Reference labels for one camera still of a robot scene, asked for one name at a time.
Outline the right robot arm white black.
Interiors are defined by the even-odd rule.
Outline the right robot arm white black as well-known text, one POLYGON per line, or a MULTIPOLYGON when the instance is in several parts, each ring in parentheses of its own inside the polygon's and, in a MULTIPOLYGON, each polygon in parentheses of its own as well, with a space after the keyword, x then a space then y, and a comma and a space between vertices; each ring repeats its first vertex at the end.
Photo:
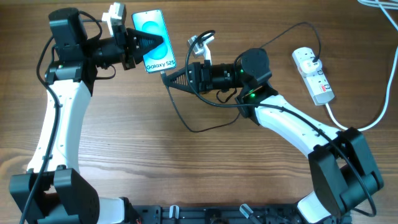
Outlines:
POLYGON ((357 206, 365 200, 371 206, 368 216, 375 216, 372 195, 383 188, 384 181, 362 132, 340 131, 309 117, 271 87, 271 76, 266 51, 249 49, 232 64, 194 62, 163 74, 162 81, 167 88, 196 96, 240 88, 234 104, 240 114, 279 134, 308 159, 313 192, 297 203, 306 222, 341 220, 351 211, 364 214, 357 206))

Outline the blue Galaxy smartphone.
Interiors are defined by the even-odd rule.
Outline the blue Galaxy smartphone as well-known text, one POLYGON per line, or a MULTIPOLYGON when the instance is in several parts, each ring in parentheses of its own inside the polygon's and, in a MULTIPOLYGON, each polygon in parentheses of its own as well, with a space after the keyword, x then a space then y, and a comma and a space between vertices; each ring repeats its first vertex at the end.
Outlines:
POLYGON ((137 31, 147 36, 139 44, 148 50, 143 56, 147 73, 170 70, 177 66, 172 44, 160 9, 142 11, 132 14, 132 21, 137 31))

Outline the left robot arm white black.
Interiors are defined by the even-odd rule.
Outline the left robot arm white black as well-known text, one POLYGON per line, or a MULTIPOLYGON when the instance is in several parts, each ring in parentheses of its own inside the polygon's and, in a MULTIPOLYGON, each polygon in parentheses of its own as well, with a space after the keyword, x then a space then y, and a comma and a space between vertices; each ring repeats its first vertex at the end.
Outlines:
POLYGON ((84 24, 94 17, 75 7, 49 14, 52 32, 44 50, 52 55, 39 82, 47 91, 40 139, 25 174, 13 175, 9 191, 21 223, 142 223, 126 197, 100 197, 81 175, 81 129, 98 69, 120 63, 125 70, 163 43, 159 35, 125 26, 126 7, 116 2, 96 21, 110 36, 88 37, 84 24))

